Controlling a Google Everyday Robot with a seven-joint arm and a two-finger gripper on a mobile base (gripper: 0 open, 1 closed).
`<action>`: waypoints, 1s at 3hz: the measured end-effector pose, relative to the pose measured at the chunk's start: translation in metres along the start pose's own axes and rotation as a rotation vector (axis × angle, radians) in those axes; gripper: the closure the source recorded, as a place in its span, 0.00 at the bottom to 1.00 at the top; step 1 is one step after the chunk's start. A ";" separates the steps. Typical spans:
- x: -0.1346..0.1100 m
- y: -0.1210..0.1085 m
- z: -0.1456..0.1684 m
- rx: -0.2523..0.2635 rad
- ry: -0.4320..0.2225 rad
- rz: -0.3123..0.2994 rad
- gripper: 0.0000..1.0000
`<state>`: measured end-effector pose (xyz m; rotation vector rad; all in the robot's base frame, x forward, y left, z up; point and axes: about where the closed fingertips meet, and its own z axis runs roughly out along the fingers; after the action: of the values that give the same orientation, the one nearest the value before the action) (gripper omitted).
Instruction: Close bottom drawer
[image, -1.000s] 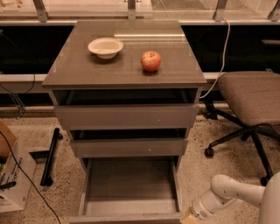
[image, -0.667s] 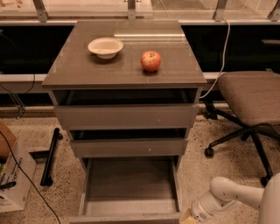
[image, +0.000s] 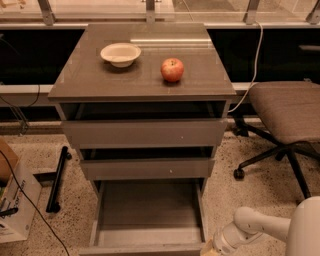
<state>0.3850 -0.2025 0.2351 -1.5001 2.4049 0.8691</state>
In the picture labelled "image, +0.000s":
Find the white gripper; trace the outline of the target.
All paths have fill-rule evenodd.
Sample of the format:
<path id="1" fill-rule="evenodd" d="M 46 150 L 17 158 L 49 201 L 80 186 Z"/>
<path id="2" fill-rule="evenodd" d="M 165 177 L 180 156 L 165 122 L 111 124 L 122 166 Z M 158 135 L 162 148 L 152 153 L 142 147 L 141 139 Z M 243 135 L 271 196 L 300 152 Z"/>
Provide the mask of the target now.
<path id="1" fill-rule="evenodd" d="M 261 232 L 248 233 L 241 230 L 234 222 L 219 228 L 200 250 L 200 256 L 229 256 L 239 247 L 257 243 L 264 238 Z"/>

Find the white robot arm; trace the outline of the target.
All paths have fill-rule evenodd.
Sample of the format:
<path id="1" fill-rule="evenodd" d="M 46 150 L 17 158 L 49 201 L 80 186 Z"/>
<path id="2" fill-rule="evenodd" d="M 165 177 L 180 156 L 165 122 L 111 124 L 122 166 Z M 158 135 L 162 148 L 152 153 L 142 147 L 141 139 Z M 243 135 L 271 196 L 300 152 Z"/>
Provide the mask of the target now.
<path id="1" fill-rule="evenodd" d="M 320 197 L 302 201 L 290 219 L 240 207 L 233 220 L 204 245 L 200 256 L 230 256 L 240 246 L 256 243 L 266 235 L 286 244 L 285 256 L 320 256 Z"/>

